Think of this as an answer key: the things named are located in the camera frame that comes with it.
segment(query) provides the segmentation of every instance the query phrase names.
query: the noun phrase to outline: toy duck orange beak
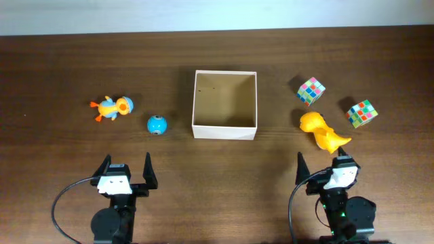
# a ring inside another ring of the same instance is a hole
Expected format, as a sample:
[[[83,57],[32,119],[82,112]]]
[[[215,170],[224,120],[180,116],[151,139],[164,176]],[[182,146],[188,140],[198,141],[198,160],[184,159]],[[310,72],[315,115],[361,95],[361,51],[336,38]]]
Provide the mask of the toy duck orange beak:
[[[126,110],[126,109],[127,109],[127,105],[125,105],[125,104],[121,104],[121,105],[119,106],[119,108],[120,108],[121,110]]]

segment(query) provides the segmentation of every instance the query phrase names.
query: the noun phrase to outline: white wall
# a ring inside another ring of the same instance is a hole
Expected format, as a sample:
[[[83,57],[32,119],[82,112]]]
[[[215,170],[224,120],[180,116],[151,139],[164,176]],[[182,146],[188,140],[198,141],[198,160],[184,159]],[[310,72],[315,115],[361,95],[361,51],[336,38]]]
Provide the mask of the white wall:
[[[0,0],[0,35],[434,24],[434,0]]]

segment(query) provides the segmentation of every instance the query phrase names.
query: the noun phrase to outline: toy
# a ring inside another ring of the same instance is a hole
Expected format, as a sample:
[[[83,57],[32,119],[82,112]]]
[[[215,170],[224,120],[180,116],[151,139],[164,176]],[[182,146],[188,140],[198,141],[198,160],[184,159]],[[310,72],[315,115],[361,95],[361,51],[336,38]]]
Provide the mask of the toy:
[[[148,131],[154,135],[161,135],[167,129],[167,121],[160,115],[154,115],[148,120]]]
[[[297,92],[297,98],[300,98],[307,106],[310,106],[314,101],[320,98],[326,88],[314,77],[310,78],[300,86]]]
[[[309,112],[301,116],[300,129],[304,132],[313,132],[320,149],[332,154],[339,146],[351,141],[351,138],[341,138],[334,130],[327,126],[323,117],[317,112]]]
[[[103,116],[106,118],[111,118],[111,120],[114,121],[117,117],[117,113],[120,113],[121,115],[127,115],[131,113],[134,108],[133,101],[125,96],[118,99],[116,102],[113,102],[113,100],[108,96],[105,96],[105,98],[106,100],[100,104],[97,104],[96,102],[90,102],[91,108],[98,107],[98,112],[100,115],[95,118],[95,120],[98,122],[101,121]]]
[[[378,112],[374,109],[368,100],[354,105],[347,112],[347,119],[353,124],[354,128],[369,123],[374,117],[378,115]]]

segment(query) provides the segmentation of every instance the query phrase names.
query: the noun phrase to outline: robotic arm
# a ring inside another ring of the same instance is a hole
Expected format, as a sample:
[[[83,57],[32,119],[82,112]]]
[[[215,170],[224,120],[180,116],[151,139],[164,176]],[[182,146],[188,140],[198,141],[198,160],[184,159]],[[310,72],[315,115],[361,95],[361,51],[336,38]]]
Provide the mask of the robotic arm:
[[[363,197],[349,199],[347,194],[347,190],[357,182],[359,170],[360,166],[340,147],[331,167],[311,175],[303,155],[298,153],[296,189],[307,183],[306,194],[319,195],[332,233],[332,236],[320,237],[320,244],[370,243],[368,238],[374,234],[376,204]],[[297,243],[292,230],[291,215],[290,229],[293,243]]]
[[[130,184],[131,173],[128,165],[112,165],[110,155],[107,155],[93,177],[98,178],[90,184],[96,186],[101,195],[110,199],[110,207],[101,209],[92,218],[94,243],[130,244],[133,238],[136,198],[148,197],[149,190],[158,188],[150,154],[146,154],[143,169],[146,183]]]

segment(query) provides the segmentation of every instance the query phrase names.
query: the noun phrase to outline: yellow rubber duck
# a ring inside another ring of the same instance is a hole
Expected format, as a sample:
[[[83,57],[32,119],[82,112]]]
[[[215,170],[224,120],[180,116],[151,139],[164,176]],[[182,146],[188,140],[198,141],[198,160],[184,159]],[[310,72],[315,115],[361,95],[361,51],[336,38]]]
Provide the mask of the yellow rubber duck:
[[[320,149],[332,154],[339,146],[351,141],[351,138],[341,138],[334,130],[327,126],[323,117],[317,112],[309,112],[301,116],[300,129],[304,132],[313,132]]]
[[[125,96],[118,99],[116,102],[113,102],[108,96],[105,96],[105,98],[106,100],[102,101],[100,104],[90,102],[91,108],[98,108],[100,115],[95,118],[98,122],[101,122],[103,116],[114,121],[117,118],[117,113],[127,115],[133,110],[133,101]]]

